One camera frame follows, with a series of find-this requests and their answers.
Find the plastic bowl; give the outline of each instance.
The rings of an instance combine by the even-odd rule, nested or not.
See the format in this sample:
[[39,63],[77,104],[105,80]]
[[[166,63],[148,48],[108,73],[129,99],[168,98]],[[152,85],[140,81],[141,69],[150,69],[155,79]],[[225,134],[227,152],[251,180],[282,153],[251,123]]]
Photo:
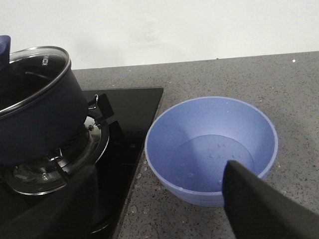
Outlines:
[[202,97],[168,109],[152,124],[147,161],[161,183],[180,199],[223,206],[223,172],[237,160],[264,178],[275,162],[275,127],[256,107],[227,97]]

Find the glass lid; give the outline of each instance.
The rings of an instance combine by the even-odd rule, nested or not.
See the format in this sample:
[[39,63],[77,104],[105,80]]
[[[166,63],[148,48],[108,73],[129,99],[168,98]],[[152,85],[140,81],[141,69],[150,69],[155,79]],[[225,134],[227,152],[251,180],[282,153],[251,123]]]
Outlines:
[[70,64],[68,53],[59,47],[34,47],[10,54],[9,64],[0,71],[0,116],[45,93]]

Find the lid handle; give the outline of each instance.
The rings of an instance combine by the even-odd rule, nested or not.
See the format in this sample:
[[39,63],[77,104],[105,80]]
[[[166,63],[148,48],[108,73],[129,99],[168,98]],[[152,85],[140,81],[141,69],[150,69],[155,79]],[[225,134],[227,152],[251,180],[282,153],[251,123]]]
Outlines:
[[9,65],[10,43],[11,38],[9,36],[0,36],[0,71]]

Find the pot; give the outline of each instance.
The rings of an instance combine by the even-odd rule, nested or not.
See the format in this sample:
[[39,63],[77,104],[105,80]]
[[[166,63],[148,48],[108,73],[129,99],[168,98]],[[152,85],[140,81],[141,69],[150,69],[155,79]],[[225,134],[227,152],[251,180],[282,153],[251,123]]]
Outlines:
[[0,164],[18,165],[54,152],[83,125],[88,103],[68,53],[42,46],[9,55],[0,36]]

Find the gray countertop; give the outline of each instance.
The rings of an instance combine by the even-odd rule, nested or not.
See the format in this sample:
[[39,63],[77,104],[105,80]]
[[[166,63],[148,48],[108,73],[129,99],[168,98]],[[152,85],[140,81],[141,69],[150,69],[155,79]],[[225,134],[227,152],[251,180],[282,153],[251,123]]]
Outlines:
[[[196,97],[227,96],[273,122],[279,152],[266,181],[319,213],[319,52],[75,70],[86,90],[164,87],[158,114]],[[223,208],[194,206],[166,190],[142,154],[115,239],[235,238]]]

